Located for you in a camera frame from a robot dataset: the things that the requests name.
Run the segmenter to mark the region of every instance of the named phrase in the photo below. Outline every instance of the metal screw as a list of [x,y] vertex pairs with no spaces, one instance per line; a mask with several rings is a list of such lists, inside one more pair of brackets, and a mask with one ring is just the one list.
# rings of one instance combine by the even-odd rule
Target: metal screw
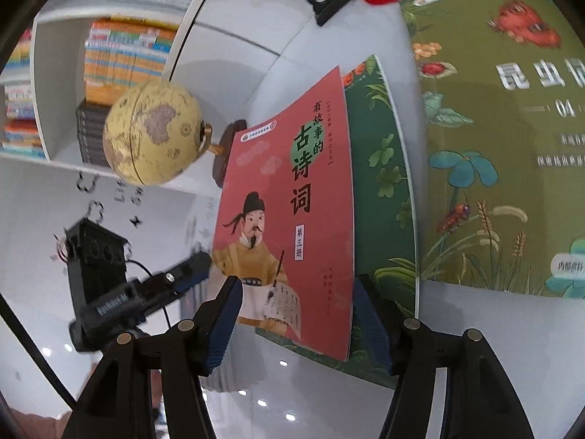
[[420,322],[416,318],[407,318],[404,320],[404,326],[409,330],[418,330]]
[[181,320],[179,322],[179,330],[181,332],[188,332],[191,328],[195,327],[195,324],[192,320]]
[[479,330],[476,330],[475,328],[470,328],[469,330],[467,330],[467,336],[470,338],[470,340],[473,340],[474,342],[479,342],[479,340],[483,338],[482,333]]
[[118,345],[126,345],[130,340],[132,340],[132,336],[127,332],[119,334],[118,338],[116,338],[116,342],[118,342]]

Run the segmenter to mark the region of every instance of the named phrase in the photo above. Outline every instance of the wooden globe base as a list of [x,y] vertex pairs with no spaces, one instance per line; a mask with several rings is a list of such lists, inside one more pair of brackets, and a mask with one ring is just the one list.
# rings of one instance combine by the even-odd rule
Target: wooden globe base
[[223,188],[223,180],[225,179],[229,154],[232,151],[233,139],[237,132],[246,128],[248,128],[248,124],[246,124],[245,120],[236,120],[227,126],[221,136],[221,140],[219,140],[219,145],[209,147],[209,151],[215,154],[212,175],[220,188]]

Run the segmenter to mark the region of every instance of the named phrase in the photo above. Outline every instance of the globe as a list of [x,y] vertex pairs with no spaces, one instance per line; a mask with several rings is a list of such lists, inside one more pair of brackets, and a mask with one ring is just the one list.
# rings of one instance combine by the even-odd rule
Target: globe
[[133,185],[156,185],[180,175],[209,147],[211,127],[199,103],[177,84],[132,87],[110,110],[103,151],[112,170]]

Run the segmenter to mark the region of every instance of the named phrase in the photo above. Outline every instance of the green book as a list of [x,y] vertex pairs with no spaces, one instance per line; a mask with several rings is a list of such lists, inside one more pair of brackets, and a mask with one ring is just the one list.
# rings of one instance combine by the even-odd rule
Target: green book
[[428,132],[420,277],[585,297],[585,49],[552,0],[405,0]]

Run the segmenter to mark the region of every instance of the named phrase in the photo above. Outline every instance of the green book cover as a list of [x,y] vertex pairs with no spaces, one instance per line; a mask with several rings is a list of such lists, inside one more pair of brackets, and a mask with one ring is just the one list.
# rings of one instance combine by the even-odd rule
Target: green book cover
[[585,296],[585,49],[552,0],[405,0],[428,131],[420,276]]
[[[410,171],[390,91],[375,56],[343,78],[352,151],[355,272],[368,274],[384,299],[416,313],[415,232]],[[396,381],[374,360],[353,315],[349,360],[340,362],[276,334],[259,335],[330,368],[381,386]]]

